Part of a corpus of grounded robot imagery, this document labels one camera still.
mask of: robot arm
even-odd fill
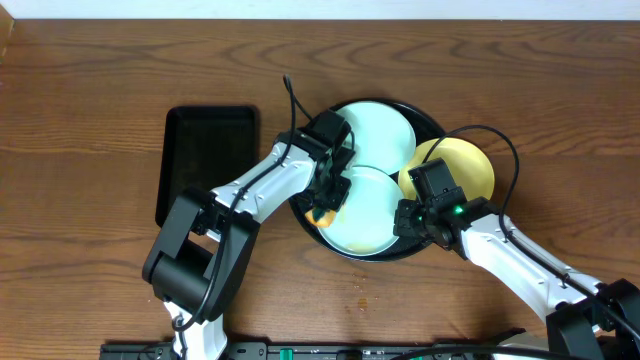
[[[442,159],[410,170],[409,177],[417,201],[399,202],[394,233],[431,239],[495,275],[546,323],[550,351],[585,359],[640,354],[640,344],[603,309],[613,308],[638,327],[637,287],[624,279],[605,285],[575,270],[533,242],[507,216],[504,225],[510,237],[505,236],[497,208],[484,198],[467,201]],[[570,276],[572,283],[594,296],[586,296],[557,274]],[[596,338],[599,329],[615,329],[615,345]]]
[[[601,282],[589,275],[567,266],[549,254],[518,230],[511,220],[505,217],[507,229],[512,232],[520,244],[535,253],[538,258],[563,272],[569,272],[571,278],[594,295],[598,293],[596,285]],[[498,215],[489,214],[471,223],[471,227],[461,231],[462,249],[469,261],[484,268],[522,299],[540,317],[556,311],[560,305],[577,304],[585,296],[563,283],[562,280],[541,267],[529,256],[520,251],[511,241],[505,239],[500,230]]]
[[[255,182],[239,199],[211,297],[202,315],[183,333],[176,333],[174,350],[189,359],[217,359],[226,346],[222,313],[230,305],[244,277],[253,246],[264,222],[283,202],[304,194],[312,207],[337,211],[350,188],[340,174],[355,155],[343,146],[351,127],[331,111],[321,113],[307,126],[276,139],[270,154],[230,184],[209,192],[189,188],[174,202],[144,263],[142,276],[165,302],[172,318],[188,321],[203,301],[211,281],[216,255],[188,239],[189,232],[219,241],[232,201],[240,188],[281,158],[282,163]]]

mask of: wooden table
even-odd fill
[[[589,22],[19,21],[0,66],[0,357],[96,358],[171,337],[142,281],[165,114],[253,104],[261,155],[289,123],[281,75],[317,113],[387,96],[521,154],[508,213],[576,268],[640,284],[640,25]],[[490,155],[501,201],[506,146]],[[413,344],[544,324],[489,273],[433,246],[343,259],[281,207],[225,316],[272,341]]]

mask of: yellow plate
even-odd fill
[[[406,199],[415,199],[416,191],[408,171],[420,165],[437,139],[423,142],[416,148],[413,158],[398,173],[398,186]],[[495,177],[489,158],[468,141],[456,138],[444,139],[433,151],[430,160],[442,158],[449,167],[453,180],[462,187],[467,200],[483,196],[491,199]]]

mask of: green connector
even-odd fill
[[[281,349],[280,350],[280,360],[293,360],[293,350],[292,349]]]

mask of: black bowl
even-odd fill
[[[423,142],[435,138],[439,138],[445,134],[444,129],[438,123],[433,120],[433,118],[420,109],[409,105],[407,103],[403,103],[396,100],[391,99],[383,99],[383,98],[365,98],[365,99],[357,99],[346,101],[331,107],[331,110],[338,110],[343,106],[349,105],[358,101],[375,101],[379,102],[392,108],[398,110],[411,124],[413,131],[416,134],[416,144],[422,144]],[[394,181],[398,181],[398,173],[390,175]],[[310,224],[304,216],[304,213],[293,199],[289,200],[289,204],[291,205],[291,210],[293,210],[293,214],[302,227],[306,230],[306,232],[320,245],[326,247],[327,249],[333,251],[334,253],[344,256],[353,260],[361,260],[361,261],[371,261],[371,262],[382,262],[382,261],[394,261],[400,260],[407,256],[413,255],[418,251],[426,248],[431,244],[429,241],[417,240],[412,238],[399,237],[393,245],[391,245],[385,251],[369,256],[354,256],[343,253],[342,251],[331,246],[323,237],[320,235],[318,228]]]

